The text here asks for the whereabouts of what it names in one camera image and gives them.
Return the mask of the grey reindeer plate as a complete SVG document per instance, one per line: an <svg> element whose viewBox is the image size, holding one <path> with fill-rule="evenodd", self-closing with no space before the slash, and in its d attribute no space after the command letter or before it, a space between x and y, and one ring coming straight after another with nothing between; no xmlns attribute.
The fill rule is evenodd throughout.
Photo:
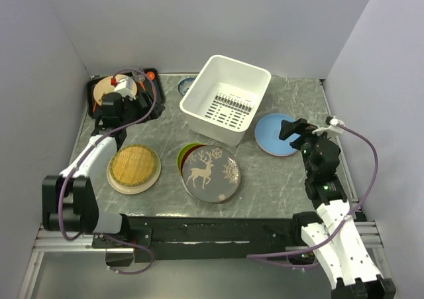
<svg viewBox="0 0 424 299"><path fill-rule="evenodd" d="M210 204L231 199L239 188L241 171L231 152L215 145L194 150L182 168L182 182L187 192Z"/></svg>

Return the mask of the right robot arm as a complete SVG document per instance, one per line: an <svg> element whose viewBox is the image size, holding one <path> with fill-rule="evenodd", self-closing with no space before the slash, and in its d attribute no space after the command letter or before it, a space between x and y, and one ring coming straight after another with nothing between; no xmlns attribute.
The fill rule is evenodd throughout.
<svg viewBox="0 0 424 299"><path fill-rule="evenodd" d="M313 252L331 283L331 298L394 298L396 286L370 258L336 174L341 150L329 135L340 133L344 124L333 117L326 123L316 127L305 119L281 122L281 140L297 135L290 145L301 152L305 191L315 208L293 215L291 240Z"/></svg>

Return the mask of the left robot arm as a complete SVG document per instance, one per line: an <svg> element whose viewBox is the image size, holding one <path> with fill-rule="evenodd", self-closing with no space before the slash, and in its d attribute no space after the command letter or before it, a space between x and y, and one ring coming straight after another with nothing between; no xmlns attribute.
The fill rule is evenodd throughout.
<svg viewBox="0 0 424 299"><path fill-rule="evenodd" d="M118 91L105 95L87 146L59 175L49 175L42 181L45 229L59 231L67 241L91 233L108 234L108 240L117 247L131 241L128 217L99 209L91 179L122 147L127 128L159 118L163 110L158 96L156 90L143 91L135 99Z"/></svg>

